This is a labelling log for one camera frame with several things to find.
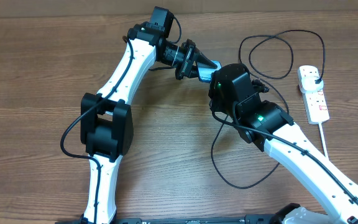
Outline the blue Samsung Galaxy smartphone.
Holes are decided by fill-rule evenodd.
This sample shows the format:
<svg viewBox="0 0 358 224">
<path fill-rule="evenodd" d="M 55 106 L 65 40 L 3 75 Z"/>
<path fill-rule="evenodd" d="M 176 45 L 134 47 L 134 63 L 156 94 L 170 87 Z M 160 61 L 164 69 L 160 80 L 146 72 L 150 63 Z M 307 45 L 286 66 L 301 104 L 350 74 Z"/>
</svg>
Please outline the blue Samsung Galaxy smartphone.
<svg viewBox="0 0 358 224">
<path fill-rule="evenodd" d="M 205 64 L 198 64 L 198 80 L 203 83 L 210 83 L 212 79 L 212 74 L 221 69 L 221 63 L 219 61 L 213 60 L 213 63 L 217 66 L 216 68 L 211 68 Z"/>
</svg>

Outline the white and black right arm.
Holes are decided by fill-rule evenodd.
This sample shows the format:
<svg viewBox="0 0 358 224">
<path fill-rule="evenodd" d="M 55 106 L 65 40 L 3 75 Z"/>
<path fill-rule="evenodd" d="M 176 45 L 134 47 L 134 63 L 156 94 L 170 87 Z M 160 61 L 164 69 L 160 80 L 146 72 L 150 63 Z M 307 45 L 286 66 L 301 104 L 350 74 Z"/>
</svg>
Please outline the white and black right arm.
<svg viewBox="0 0 358 224">
<path fill-rule="evenodd" d="M 241 138 L 289 170 L 325 211 L 310 212 L 293 203 L 271 223 L 358 223 L 358 185 L 309 142 L 286 111 L 260 99 L 267 90 L 250 79 L 246 66 L 234 63 L 211 74 L 208 95 L 213 114 L 230 116 L 229 125 Z"/>
</svg>

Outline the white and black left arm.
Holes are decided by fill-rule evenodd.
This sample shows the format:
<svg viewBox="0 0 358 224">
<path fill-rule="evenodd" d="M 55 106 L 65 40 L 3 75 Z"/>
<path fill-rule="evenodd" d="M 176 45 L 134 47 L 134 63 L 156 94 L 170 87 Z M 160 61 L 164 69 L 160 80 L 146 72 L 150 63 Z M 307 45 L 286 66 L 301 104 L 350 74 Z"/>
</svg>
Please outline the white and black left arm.
<svg viewBox="0 0 358 224">
<path fill-rule="evenodd" d="M 192 40 L 178 45 L 168 36 L 176 17 L 154 7 L 151 18 L 129 29 L 126 49 L 107 83 L 81 100 L 80 140 L 89 156 L 90 183 L 87 208 L 80 223 L 114 223 L 119 164 L 134 137 L 131 103 L 145 74 L 160 62 L 175 69 L 181 80 L 199 78 L 203 69 L 219 68 Z"/>
</svg>

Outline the white power strip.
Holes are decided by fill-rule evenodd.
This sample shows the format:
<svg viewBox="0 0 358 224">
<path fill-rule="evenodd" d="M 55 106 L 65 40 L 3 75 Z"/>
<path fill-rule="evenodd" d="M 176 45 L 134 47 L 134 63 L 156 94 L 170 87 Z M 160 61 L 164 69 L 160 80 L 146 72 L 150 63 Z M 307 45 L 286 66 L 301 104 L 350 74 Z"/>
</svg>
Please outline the white power strip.
<svg viewBox="0 0 358 224">
<path fill-rule="evenodd" d="M 300 66 L 297 74 L 299 81 L 301 77 L 319 78 L 318 69 L 311 65 Z M 328 107 L 323 90 L 313 93 L 302 93 L 302 97 L 309 124 L 321 124 L 329 120 Z"/>
</svg>

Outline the white USB wall charger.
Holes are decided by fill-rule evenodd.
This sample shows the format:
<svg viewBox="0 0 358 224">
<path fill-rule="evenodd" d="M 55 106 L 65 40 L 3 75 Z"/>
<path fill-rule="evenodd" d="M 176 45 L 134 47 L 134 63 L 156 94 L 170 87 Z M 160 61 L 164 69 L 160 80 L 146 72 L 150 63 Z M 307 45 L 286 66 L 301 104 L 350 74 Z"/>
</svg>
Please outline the white USB wall charger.
<svg viewBox="0 0 358 224">
<path fill-rule="evenodd" d="M 301 77 L 299 87 L 302 93 L 313 93 L 322 90 L 324 82 L 317 77 Z"/>
</svg>

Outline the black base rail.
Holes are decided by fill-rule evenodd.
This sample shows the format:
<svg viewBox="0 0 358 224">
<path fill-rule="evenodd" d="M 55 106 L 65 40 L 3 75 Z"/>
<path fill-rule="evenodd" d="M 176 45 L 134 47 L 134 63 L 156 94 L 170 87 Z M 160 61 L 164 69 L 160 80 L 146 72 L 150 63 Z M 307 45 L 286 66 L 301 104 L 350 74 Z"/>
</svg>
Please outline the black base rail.
<svg viewBox="0 0 358 224">
<path fill-rule="evenodd" d="M 114 224 L 271 224 L 271 223 L 330 223 L 327 218 L 304 213 L 289 218 L 279 218 L 274 214 L 245 215 L 244 217 L 218 217 L 218 218 L 166 218 L 143 220 L 141 218 L 116 218 Z"/>
</svg>

